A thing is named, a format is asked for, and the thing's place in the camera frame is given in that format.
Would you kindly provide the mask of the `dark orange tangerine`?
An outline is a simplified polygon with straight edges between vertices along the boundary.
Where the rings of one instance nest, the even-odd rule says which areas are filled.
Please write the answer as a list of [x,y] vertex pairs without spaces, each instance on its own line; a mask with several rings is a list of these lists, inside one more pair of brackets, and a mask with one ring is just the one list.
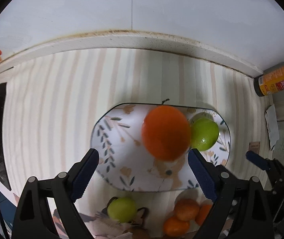
[[196,218],[200,206],[193,199],[181,199],[174,206],[174,215],[181,221],[190,221]]

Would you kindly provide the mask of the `green apple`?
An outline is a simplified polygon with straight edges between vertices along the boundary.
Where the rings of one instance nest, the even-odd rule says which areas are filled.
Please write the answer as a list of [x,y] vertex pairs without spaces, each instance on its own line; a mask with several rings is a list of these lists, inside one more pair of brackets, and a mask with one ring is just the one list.
[[199,118],[191,124],[191,148],[200,152],[214,146],[219,137],[219,127],[209,118]]
[[119,223],[127,223],[137,215],[137,206],[132,198],[121,197],[109,204],[107,214]]

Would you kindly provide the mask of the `large orange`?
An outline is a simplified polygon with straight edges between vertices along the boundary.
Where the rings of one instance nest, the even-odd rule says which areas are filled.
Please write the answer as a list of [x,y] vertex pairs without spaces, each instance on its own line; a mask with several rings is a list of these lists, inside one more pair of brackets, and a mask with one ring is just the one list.
[[160,105],[145,116],[141,137],[155,159],[176,161],[190,146],[191,128],[186,116],[178,109]]

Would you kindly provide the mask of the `bright tangerine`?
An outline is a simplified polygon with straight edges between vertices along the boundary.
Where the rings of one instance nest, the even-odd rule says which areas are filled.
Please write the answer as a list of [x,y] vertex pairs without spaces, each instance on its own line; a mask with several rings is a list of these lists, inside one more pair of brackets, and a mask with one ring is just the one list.
[[182,221],[176,216],[172,216],[163,223],[162,230],[167,236],[181,237],[188,232],[190,226],[190,221]]

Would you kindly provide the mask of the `small brown card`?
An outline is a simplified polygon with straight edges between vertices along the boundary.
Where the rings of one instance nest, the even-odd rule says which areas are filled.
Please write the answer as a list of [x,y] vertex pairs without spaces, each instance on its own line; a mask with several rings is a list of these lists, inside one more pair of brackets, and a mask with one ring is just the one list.
[[260,150],[260,141],[250,142],[248,146],[249,151],[253,151],[256,154],[259,154]]

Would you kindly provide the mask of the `folded white cloth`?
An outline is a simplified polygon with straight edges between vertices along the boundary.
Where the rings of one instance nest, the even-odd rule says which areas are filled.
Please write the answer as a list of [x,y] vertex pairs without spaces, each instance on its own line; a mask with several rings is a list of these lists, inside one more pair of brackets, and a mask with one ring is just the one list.
[[265,111],[265,120],[269,135],[270,150],[272,151],[279,140],[279,129],[274,104],[268,107]]

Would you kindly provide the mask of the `oval floral ceramic plate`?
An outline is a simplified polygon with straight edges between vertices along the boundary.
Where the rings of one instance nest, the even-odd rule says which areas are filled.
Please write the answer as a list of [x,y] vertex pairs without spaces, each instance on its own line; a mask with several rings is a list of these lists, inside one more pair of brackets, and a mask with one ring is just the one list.
[[213,165],[225,165],[230,129],[214,110],[126,103],[94,125],[90,145],[100,157],[97,172],[126,191],[164,192],[196,187],[187,154],[197,149]]

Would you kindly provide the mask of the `soy sauce bottle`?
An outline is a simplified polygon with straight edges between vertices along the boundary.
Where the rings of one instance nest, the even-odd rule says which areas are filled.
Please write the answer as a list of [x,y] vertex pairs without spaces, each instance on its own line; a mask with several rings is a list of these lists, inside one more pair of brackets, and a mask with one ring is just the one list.
[[253,86],[259,97],[284,91],[284,66],[256,77]]

